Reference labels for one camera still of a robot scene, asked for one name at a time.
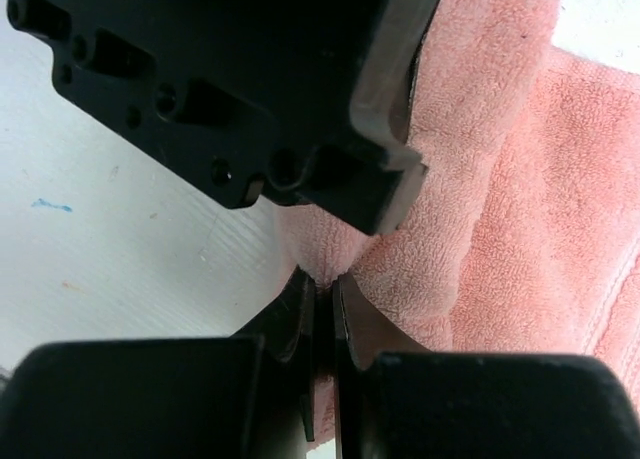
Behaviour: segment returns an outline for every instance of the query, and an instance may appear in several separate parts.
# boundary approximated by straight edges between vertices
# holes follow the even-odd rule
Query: scuff mark
[[[49,201],[45,201],[44,199],[38,199],[36,202],[31,204],[31,207],[48,207],[50,209],[59,209],[64,212],[73,212],[69,206],[61,206],[57,204],[51,204]]]
[[[113,182],[116,180],[116,177],[118,177],[119,171],[120,171],[120,166],[116,166],[113,169],[111,169],[111,174],[109,174],[109,182]]]
[[[74,284],[71,284],[68,281],[62,281],[62,287],[64,287],[65,289],[69,289],[70,291],[84,292],[81,288]]]

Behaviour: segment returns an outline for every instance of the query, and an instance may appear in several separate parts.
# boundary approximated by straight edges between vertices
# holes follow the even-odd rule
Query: blue paint stain
[[[58,206],[56,204],[51,204],[44,199],[38,199],[36,202],[31,204],[31,207],[49,207],[51,209],[59,209],[64,212],[73,212],[73,209],[71,209],[69,206]]]

